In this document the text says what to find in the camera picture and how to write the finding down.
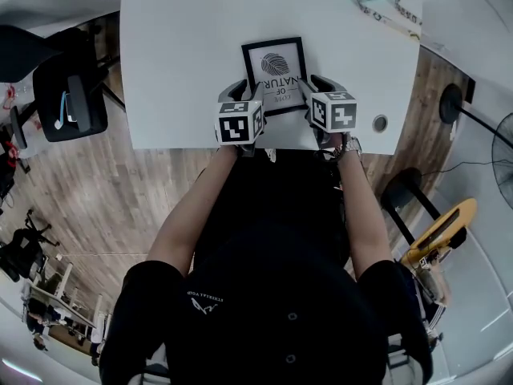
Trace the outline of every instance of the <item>table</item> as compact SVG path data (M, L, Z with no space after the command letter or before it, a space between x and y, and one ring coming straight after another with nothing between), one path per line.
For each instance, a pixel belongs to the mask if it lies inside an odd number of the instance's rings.
M30 289L38 291L39 293L46 295L48 297L48 299L50 300L49 305L53 306L54 308L63 308L66 311L68 311L71 314L71 319L73 321L83 324L85 326L89 326L90 328L96 328L96 325L92 321L89 321L87 318L85 318L84 316L79 314L77 311L75 311L73 308L71 308L69 305L67 305L59 297L56 297L53 294L47 293L45 290L41 290L32 282L30 283Z
M402 4L422 16L422 0ZM412 30L389 2L380 13ZM121 0L123 89L134 148L216 148L214 108L245 77L240 46L301 36L307 72L358 101L363 152L394 154L410 103L419 43L350 0ZM388 118L381 134L378 115ZM268 118L258 148L317 149L304 112Z

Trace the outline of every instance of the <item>cable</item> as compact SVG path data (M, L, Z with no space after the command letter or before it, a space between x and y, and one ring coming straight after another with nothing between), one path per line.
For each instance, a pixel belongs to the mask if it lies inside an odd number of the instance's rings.
M9 204L8 202L6 202L7 207L9 207L10 209L12 209L12 208L14 208L14 197L11 195L11 193L10 193L10 192L8 192L8 193L6 194L6 196L5 196L5 197L3 197L3 198L0 200L0 208L1 208L1 207L2 207L2 205L3 205L3 202L7 200L7 196L10 196L10 199L12 200L12 204Z
M414 267L414 265L413 265L413 263L411 262L410 255L408 255L408 253L409 253L410 251L412 251L412 250L413 250L413 249L409 248L409 249L406 251L405 255L406 255L406 259L407 259L407 260L408 260L408 262L410 263L410 267L414 270L414 272L417 272L417 270L420 268L420 264L419 264L419 266L418 266L417 268L415 268L415 267Z
M147 256L147 253L64 253L62 257L134 257Z
M500 187L502 184L510 181L513 178L513 175L510 175L506 180L499 182L497 185Z
M460 165L462 164L477 164L477 165L489 165L489 164L497 164L497 163L509 163L509 164L513 164L513 161L509 161L509 160L497 160L497 161L489 161L487 163L479 163L479 162L471 162L471 161L462 161L461 163L459 163L458 165L455 165L453 168L449 168L448 170L439 170L439 171L432 171L432 172L427 172L426 174L422 174L422 176L430 176L432 174L442 174L443 172L449 172L449 171L452 171L452 170L455 170L456 168L458 168Z

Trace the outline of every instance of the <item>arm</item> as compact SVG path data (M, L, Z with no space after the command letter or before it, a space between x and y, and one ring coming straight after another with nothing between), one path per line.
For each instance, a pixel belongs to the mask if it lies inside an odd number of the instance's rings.
M220 148L210 165L169 214L157 234L147 261L167 262L182 275L188 274L196 243L236 158L235 147Z
M59 321L43 321L42 324L44 326L55 326L55 325L61 325Z
M392 261L385 219L355 151L338 162L345 202L347 233L356 278L372 264Z
M35 319L38 323L42 324L42 317L41 317L41 315L32 314L31 312L29 312L29 317L32 317L32 318L33 318L33 319Z
M443 306L449 306L452 302L452 293L450 292L450 288L446 283L446 279L442 274L442 267L440 266L440 262L435 260L430 267L431 275L433 275L434 280L438 284L438 288L442 291L443 298L439 302L439 304Z

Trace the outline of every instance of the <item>chair backrest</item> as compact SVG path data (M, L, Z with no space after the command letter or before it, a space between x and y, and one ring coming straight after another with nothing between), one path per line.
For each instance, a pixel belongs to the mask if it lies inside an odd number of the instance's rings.
M0 25L0 83L17 83L61 51L44 38L14 26Z
M32 265L42 262L42 248L37 233L30 229L14 231L13 241L2 247L0 257L23 278L28 278Z
M4 258L0 257L0 270L3 271L11 280L14 282L19 281L19 272L13 268L13 266L6 261Z

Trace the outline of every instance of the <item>black chair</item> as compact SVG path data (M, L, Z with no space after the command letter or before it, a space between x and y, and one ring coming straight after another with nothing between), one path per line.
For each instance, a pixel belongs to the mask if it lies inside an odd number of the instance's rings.
M0 155L0 201L3 202L9 191L14 186L14 172L16 165L10 160L7 152ZM3 214L3 209L0 208L0 216Z
M98 60L95 33L72 28L40 38L13 26L0 26L0 82L16 83L33 74L35 101L22 113L10 110L12 131L20 148L26 148L23 124L37 111L45 137L50 142L74 140L107 129L103 94L125 110L124 103L103 82L119 56ZM67 96L67 114L72 121L60 120L61 99Z
M30 218L31 214L32 210L26 214L25 228L14 231L13 241L0 248L0 268L14 282L18 282L20 277L28 278L33 264L38 266L38 273L44 270L48 257L42 252L40 243L54 247L60 245L59 242L52 242L43 236L51 229L51 225L37 229Z

